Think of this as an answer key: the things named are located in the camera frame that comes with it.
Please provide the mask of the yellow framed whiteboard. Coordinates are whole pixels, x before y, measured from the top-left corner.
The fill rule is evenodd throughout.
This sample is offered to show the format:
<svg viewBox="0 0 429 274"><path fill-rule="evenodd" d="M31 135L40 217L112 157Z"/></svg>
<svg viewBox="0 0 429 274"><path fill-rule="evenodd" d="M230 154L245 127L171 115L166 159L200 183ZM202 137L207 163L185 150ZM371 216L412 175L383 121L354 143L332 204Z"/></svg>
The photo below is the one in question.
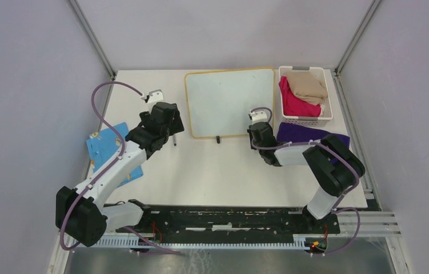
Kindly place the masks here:
<svg viewBox="0 0 429 274"><path fill-rule="evenodd" d="M252 109L275 107L272 68L190 72L184 84L193 138L246 135Z"/></svg>

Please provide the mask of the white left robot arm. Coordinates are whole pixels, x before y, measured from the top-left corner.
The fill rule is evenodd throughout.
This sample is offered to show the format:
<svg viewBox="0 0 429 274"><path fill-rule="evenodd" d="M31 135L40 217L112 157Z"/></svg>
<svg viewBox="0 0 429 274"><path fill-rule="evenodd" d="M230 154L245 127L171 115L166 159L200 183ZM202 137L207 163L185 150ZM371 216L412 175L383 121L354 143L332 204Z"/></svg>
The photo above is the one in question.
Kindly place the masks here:
<svg viewBox="0 0 429 274"><path fill-rule="evenodd" d="M105 232L132 227L146 232L151 216L139 203L125 202L105 206L127 175L159 151L169 137L184 130L178 106L157 102L151 111L140 113L141 121L121 143L120 149L92 177L74 188L62 187L56 194L55 224L60 230L61 246L69 235L85 247L96 244Z"/></svg>

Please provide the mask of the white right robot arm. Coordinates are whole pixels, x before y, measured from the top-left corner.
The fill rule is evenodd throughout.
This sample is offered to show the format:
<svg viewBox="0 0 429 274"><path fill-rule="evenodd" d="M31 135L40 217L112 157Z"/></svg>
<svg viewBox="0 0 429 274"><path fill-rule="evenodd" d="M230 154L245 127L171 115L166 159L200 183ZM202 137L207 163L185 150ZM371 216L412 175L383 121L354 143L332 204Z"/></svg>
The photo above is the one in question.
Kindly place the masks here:
<svg viewBox="0 0 429 274"><path fill-rule="evenodd" d="M251 148L268 165L275 167L308 165L319 184L313 198L303 208L302 226L316 233L325 217L334 212L342 199L358 186L366 173L363 163L335 135L306 142L279 142L268 122L248 126Z"/></svg>

